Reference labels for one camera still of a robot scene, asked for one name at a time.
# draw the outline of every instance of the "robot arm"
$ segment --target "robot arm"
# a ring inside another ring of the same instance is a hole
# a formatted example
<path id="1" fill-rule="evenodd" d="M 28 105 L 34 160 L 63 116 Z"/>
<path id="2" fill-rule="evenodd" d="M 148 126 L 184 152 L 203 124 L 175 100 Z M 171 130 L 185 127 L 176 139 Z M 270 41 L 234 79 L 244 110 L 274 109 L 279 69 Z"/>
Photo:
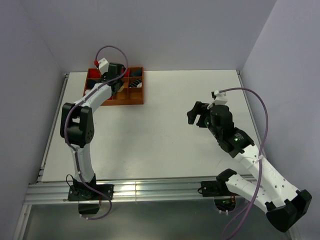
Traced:
<path id="1" fill-rule="evenodd" d="M 234 126 L 229 111 L 226 93 L 212 92 L 211 104 L 197 101 L 187 113 L 188 123 L 194 124 L 200 115 L 197 126 L 208 128 L 219 146 L 241 163 L 255 179 L 259 175 L 259 160 L 262 163 L 262 180 L 254 204 L 266 213 L 271 224 L 281 232 L 286 232 L 308 210 L 312 196 L 307 190 L 299 190 L 288 182 L 263 156 L 254 141 L 241 129 Z M 216 178 L 219 192 L 231 192 L 251 201 L 256 185 L 243 179 L 231 169 L 220 173 Z"/>
<path id="2" fill-rule="evenodd" d="M 82 200 L 83 198 L 92 199 L 96 194 L 83 184 L 81 178 L 91 188 L 97 188 L 96 175 L 90 157 L 90 142 L 95 134 L 93 113 L 105 100 L 122 91 L 124 84 L 121 79 L 106 83 L 108 80 L 121 75 L 124 69 L 122 64 L 109 63 L 103 58 L 99 61 L 98 68 L 102 73 L 100 81 L 78 101 L 65 103 L 62 106 L 61 114 L 60 135 L 64 138 L 67 116 L 70 110 L 77 106 L 68 120 L 67 136 L 71 144 L 70 150 L 75 169 L 74 192 L 77 192 Z"/>

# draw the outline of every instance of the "cable clip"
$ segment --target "cable clip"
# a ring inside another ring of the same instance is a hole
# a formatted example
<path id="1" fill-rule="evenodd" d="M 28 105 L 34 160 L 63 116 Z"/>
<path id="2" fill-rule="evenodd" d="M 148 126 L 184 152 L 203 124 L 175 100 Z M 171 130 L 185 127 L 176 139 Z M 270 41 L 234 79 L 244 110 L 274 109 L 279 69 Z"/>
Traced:
<path id="1" fill-rule="evenodd" d="M 257 162 L 259 162 L 264 156 L 260 155 L 253 163 L 256 164 Z"/>

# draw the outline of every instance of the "gray wall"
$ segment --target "gray wall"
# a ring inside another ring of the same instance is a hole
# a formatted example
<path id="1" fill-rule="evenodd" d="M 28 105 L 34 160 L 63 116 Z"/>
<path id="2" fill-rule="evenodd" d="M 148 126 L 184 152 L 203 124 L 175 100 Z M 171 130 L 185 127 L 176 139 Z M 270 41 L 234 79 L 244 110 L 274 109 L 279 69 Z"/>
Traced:
<path id="1" fill-rule="evenodd" d="M 0 239 L 12 239 L 49 136 L 63 75 L 17 0 L 0 7 Z"/>
<path id="2" fill-rule="evenodd" d="M 266 154 L 313 196 L 298 222 L 304 239 L 319 239 L 320 1 L 278 0 L 242 71 L 243 83 L 265 100 L 270 116 Z M 264 113 L 249 98 L 260 134 Z"/>
<path id="3" fill-rule="evenodd" d="M 72 72 L 93 66 L 97 49 L 106 44 L 123 49 L 131 66 L 147 70 L 242 69 L 276 2 L 21 1 L 60 66 Z"/>

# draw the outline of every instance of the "metal frame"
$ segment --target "metal frame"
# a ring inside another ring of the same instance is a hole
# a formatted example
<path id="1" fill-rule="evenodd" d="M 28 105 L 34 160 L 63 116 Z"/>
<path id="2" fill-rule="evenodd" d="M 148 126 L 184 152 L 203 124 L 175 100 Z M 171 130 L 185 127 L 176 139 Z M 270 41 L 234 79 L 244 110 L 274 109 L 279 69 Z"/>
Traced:
<path id="1" fill-rule="evenodd" d="M 243 87 L 240 72 L 237 71 L 241 86 Z M 50 204 L 78 204 L 78 203 L 98 203 L 98 201 L 68 201 L 69 186 L 66 182 L 42 182 L 42 174 L 46 164 L 46 158 L 55 128 L 55 123 L 59 115 L 59 109 L 62 104 L 69 74 L 64 78 L 61 94 L 55 112 L 54 121 L 51 127 L 48 142 L 43 155 L 43 160 L 36 184 L 30 184 L 24 199 L 21 214 L 14 233 L 14 240 L 22 240 L 32 205 L 50 205 Z M 244 92 L 244 97 L 249 108 L 252 123 L 255 128 L 259 142 L 261 139 L 254 121 L 248 97 Z M 252 175 L 242 175 L 245 180 L 256 182 Z M 201 186 L 201 181 L 212 181 L 216 177 L 183 177 L 183 178 L 161 178 L 161 179 L 126 179 L 126 180 L 108 180 L 98 181 L 97 184 L 114 184 L 114 193 L 112 202 L 151 202 L 151 201 L 182 201 L 182 200 L 201 200 L 204 199 L 197 189 Z M 215 199 L 225 199 L 230 196 L 215 197 Z M 293 240 L 300 240 L 299 230 L 294 225 L 288 232 L 288 236 Z"/>
<path id="2" fill-rule="evenodd" d="M 248 181 L 256 181 L 253 176 L 243 176 Z M 215 180 L 215 177 L 189 177 L 144 180 L 108 180 L 97 184 L 114 184 L 112 202 L 151 202 L 200 200 L 202 195 L 197 192 L 201 181 Z M 24 204 L 78 204 L 98 203 L 99 201 L 68 201 L 69 186 L 65 182 L 32 184 L 28 187 Z"/>

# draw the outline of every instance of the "orange tray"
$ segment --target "orange tray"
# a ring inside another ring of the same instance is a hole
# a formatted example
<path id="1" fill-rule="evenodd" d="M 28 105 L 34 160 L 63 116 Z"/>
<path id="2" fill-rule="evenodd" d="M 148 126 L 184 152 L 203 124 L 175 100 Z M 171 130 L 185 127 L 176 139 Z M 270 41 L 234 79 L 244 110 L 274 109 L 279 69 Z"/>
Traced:
<path id="1" fill-rule="evenodd" d="M 142 76 L 130 76 L 131 73 L 142 69 Z M 112 105 L 138 105 L 144 104 L 144 68 L 142 66 L 129 67 L 129 74 L 126 74 L 126 77 L 123 77 L 124 88 L 121 92 L 113 95 L 108 100 L 104 101 L 101 106 L 112 106 Z M 97 81 L 100 79 L 100 72 L 96 68 L 89 68 L 86 75 L 83 95 L 85 95 L 86 90 L 90 90 L 88 87 L 88 81 L 93 80 Z M 142 87 L 129 87 L 129 85 L 137 79 L 141 79 Z"/>

